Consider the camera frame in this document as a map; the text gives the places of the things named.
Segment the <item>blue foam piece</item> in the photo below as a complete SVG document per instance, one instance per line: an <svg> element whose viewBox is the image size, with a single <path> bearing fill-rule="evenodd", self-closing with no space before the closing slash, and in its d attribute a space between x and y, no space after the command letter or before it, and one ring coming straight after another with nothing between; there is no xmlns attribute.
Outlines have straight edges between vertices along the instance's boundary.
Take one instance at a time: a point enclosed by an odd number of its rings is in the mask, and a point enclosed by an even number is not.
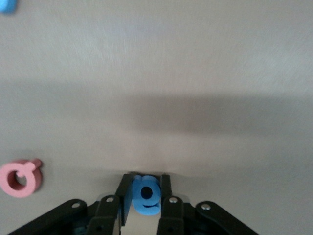
<svg viewBox="0 0 313 235"><path fill-rule="evenodd" d="M0 0L0 12L13 13L15 11L17 0Z"/></svg>
<svg viewBox="0 0 313 235"><path fill-rule="evenodd" d="M144 187L149 187L152 191L152 195L149 198L143 198L141 190ZM161 189L160 183L157 178L145 175L135 176L133 180L133 207L142 215L156 215L161 211Z"/></svg>

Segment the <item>screw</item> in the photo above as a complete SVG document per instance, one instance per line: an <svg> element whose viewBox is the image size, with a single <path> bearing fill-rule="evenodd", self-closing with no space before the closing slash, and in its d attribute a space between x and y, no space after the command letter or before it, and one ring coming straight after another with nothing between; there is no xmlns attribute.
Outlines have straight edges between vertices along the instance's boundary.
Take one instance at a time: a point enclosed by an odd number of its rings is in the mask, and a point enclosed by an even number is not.
<svg viewBox="0 0 313 235"><path fill-rule="evenodd" d="M106 202L112 202L112 201L114 201L113 197L108 197L107 200L106 200Z"/></svg>
<svg viewBox="0 0 313 235"><path fill-rule="evenodd" d="M169 201L170 201L170 203L176 203L177 202L177 198L171 197Z"/></svg>
<svg viewBox="0 0 313 235"><path fill-rule="evenodd" d="M72 205L72 208L77 208L77 207L80 207L80 202L75 202L75 203Z"/></svg>
<svg viewBox="0 0 313 235"><path fill-rule="evenodd" d="M207 203L203 203L201 205L202 210L208 211L209 209L211 209L210 205Z"/></svg>

